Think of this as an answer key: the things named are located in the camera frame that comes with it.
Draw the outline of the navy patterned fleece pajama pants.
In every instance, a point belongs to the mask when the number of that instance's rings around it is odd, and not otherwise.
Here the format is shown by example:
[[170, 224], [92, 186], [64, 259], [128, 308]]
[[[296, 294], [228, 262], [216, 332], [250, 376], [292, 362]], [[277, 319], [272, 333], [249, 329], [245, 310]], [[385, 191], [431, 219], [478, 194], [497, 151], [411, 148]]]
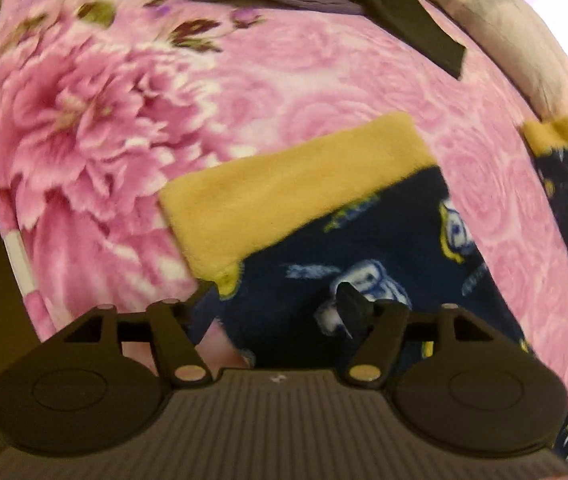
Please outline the navy patterned fleece pajama pants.
[[[541, 243], [546, 212], [568, 252], [568, 119], [521, 133], [534, 169], [529, 234]], [[159, 204], [189, 270], [213, 287], [194, 330], [218, 322], [256, 367], [342, 377], [355, 347], [336, 308], [341, 283], [415, 312], [456, 304], [534, 356], [406, 115], [185, 174]], [[568, 415], [552, 445], [568, 463]]]

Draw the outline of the pink floral bed blanket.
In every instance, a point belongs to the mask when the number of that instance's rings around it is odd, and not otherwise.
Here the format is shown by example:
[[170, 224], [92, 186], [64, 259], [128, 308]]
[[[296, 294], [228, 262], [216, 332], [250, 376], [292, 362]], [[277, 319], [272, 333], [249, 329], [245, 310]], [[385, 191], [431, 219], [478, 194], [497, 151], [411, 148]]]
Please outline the pink floral bed blanket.
[[465, 42], [453, 79], [361, 16], [188, 0], [2, 0], [0, 231], [34, 330], [195, 284], [156, 195], [185, 172], [409, 114], [526, 341], [568, 388], [568, 252], [528, 103]]

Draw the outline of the folded beige grey quilt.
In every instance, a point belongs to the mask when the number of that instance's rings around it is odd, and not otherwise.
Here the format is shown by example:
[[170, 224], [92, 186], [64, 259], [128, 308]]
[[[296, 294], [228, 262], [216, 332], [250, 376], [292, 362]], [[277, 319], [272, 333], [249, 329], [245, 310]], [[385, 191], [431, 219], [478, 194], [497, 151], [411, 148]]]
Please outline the folded beige grey quilt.
[[568, 116], [568, 55], [524, 0], [431, 0], [515, 84], [544, 120]]

